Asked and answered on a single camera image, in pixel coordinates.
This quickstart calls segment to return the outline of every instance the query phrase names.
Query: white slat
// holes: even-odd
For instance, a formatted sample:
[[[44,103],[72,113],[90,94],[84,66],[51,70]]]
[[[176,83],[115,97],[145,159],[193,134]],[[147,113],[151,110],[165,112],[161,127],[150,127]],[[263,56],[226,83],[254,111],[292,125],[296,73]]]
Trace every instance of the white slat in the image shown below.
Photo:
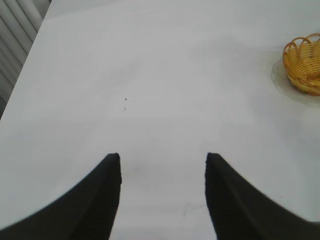
[[[1,39],[1,37],[0,37],[0,50],[3,52],[6,58],[10,61],[14,69],[18,73],[20,73],[22,69],[22,64],[18,61],[18,59],[15,57],[15,55],[12,53],[12,51],[9,49],[6,43]]]
[[[17,0],[34,28],[39,31],[43,18],[32,0]]]
[[[18,79],[19,72],[14,68],[14,66],[11,64],[9,59],[5,56],[4,52],[0,49],[0,61],[3,63],[3,65],[9,70],[11,75]]]
[[[0,96],[8,102],[14,87],[0,71]]]
[[[12,34],[2,17],[0,17],[0,36],[11,52],[16,56],[19,62],[23,65],[27,59],[27,53],[20,45],[18,40]]]
[[[23,49],[29,53],[32,47],[32,41],[23,30],[18,20],[15,18],[11,10],[8,8],[4,0],[0,0],[0,16],[13,33],[15,38],[18,40]]]
[[[22,28],[24,29],[25,33],[29,36],[31,41],[33,42],[37,36],[37,31],[29,21],[27,16],[25,15],[24,11],[21,9],[17,0],[4,0],[7,4],[17,21],[20,23]]]

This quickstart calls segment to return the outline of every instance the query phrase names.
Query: wicker basket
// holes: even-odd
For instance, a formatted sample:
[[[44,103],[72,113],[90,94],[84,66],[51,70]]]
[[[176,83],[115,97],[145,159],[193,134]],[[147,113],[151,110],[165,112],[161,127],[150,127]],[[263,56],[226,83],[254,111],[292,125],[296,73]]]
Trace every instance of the wicker basket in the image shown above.
[[[283,64],[292,85],[320,96],[320,33],[297,37],[283,49]]]

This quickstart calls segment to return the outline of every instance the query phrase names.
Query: white table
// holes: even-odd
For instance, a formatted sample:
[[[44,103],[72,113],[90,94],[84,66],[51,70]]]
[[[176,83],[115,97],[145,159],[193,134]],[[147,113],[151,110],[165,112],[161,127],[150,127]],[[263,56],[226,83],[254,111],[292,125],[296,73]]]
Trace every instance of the white table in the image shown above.
[[[284,45],[320,1],[54,0],[0,121],[0,228],[121,156],[111,239],[211,240],[207,152],[320,220],[320,100]]]

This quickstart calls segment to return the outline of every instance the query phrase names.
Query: yellow wicker basket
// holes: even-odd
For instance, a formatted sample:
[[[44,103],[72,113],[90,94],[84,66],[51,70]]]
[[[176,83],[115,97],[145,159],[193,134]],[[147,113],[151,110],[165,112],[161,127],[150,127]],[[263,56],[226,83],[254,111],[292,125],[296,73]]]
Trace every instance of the yellow wicker basket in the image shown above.
[[[297,37],[288,43],[283,49],[283,65],[292,85],[320,96],[320,33]]]

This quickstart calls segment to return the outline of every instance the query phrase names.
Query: black rubber pad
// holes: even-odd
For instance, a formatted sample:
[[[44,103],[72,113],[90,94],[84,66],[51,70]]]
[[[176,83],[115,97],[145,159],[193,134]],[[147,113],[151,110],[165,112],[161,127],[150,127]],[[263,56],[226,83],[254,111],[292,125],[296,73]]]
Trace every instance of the black rubber pad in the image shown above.
[[[205,196],[219,240],[320,239],[316,224],[266,197],[219,154],[207,156]]]
[[[119,205],[120,157],[107,155],[69,192],[0,231],[0,240],[106,240]]]

